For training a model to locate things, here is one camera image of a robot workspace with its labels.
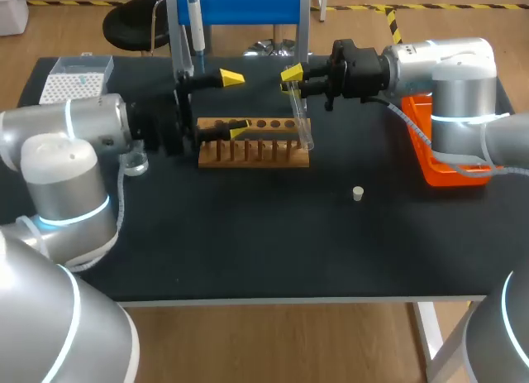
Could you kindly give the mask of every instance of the wooden floor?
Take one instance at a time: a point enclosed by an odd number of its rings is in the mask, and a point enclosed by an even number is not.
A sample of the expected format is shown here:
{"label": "wooden floor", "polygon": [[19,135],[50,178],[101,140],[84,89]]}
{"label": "wooden floor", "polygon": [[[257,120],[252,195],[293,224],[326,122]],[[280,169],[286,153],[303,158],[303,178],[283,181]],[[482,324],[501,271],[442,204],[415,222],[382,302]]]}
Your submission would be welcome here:
{"label": "wooden floor", "polygon": [[[529,0],[329,0],[355,3],[528,3]],[[101,32],[107,7],[31,7],[22,36],[0,37],[0,111],[13,108],[41,56],[134,55]],[[398,11],[404,41],[479,36],[494,47],[499,75],[516,110],[529,109],[529,11]],[[287,29],[293,37],[293,29]],[[213,29],[216,55],[240,55],[270,38],[269,26]],[[386,18],[372,11],[313,13],[311,50],[328,54],[338,38],[381,51],[392,43]],[[447,336],[466,309],[437,304]],[[139,383],[425,381],[420,348],[405,304],[132,309],[141,339]],[[463,371],[453,383],[468,381]]]}

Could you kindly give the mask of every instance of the test tube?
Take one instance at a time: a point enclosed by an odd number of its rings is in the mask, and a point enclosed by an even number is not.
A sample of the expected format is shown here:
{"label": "test tube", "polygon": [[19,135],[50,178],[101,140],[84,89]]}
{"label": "test tube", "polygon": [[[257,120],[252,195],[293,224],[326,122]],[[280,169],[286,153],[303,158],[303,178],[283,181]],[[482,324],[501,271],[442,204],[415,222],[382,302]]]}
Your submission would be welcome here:
{"label": "test tube", "polygon": [[308,124],[307,113],[303,102],[299,97],[299,87],[296,81],[287,82],[288,96],[290,97],[290,105],[292,106],[292,113],[294,120],[298,126],[298,135],[301,142],[301,147],[307,150],[314,148],[314,141],[312,140],[311,128]]}

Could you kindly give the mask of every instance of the black table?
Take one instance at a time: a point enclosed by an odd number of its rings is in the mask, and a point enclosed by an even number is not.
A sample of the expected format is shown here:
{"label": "black table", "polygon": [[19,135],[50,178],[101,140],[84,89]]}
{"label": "black table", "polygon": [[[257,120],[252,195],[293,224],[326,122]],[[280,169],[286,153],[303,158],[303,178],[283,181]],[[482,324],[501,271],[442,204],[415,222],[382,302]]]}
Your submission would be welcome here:
{"label": "black table", "polygon": [[[38,103],[55,59],[39,60],[21,96]],[[213,59],[246,85],[193,95],[196,117],[291,117],[281,58]],[[109,92],[126,101],[171,90],[165,58],[115,58]],[[431,189],[405,125],[378,104],[308,101],[315,148],[301,170],[199,170],[196,158],[149,156],[126,179],[115,248],[82,274],[121,302],[192,299],[438,298],[487,294],[529,241],[527,179]],[[512,111],[500,86],[498,112]],[[117,164],[102,163],[116,206]],[[351,189],[365,189],[362,201]],[[19,174],[0,167],[0,224],[34,213]]]}

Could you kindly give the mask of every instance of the white pipette tip box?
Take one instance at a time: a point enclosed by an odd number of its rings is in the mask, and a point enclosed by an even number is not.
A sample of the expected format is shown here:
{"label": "white pipette tip box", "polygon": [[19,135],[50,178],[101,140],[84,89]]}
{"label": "white pipette tip box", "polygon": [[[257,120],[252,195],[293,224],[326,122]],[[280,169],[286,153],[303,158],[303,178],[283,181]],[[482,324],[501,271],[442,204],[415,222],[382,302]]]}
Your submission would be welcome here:
{"label": "white pipette tip box", "polygon": [[103,95],[113,67],[111,56],[59,58],[46,79],[39,104]]}

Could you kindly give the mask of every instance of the white box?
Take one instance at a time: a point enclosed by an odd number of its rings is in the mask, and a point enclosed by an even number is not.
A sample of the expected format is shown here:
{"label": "white box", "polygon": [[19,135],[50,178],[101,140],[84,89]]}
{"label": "white box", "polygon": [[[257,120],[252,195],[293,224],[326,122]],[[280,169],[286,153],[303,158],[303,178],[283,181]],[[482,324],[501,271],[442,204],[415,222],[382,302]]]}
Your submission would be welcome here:
{"label": "white box", "polygon": [[0,0],[0,36],[23,33],[28,17],[26,0]]}

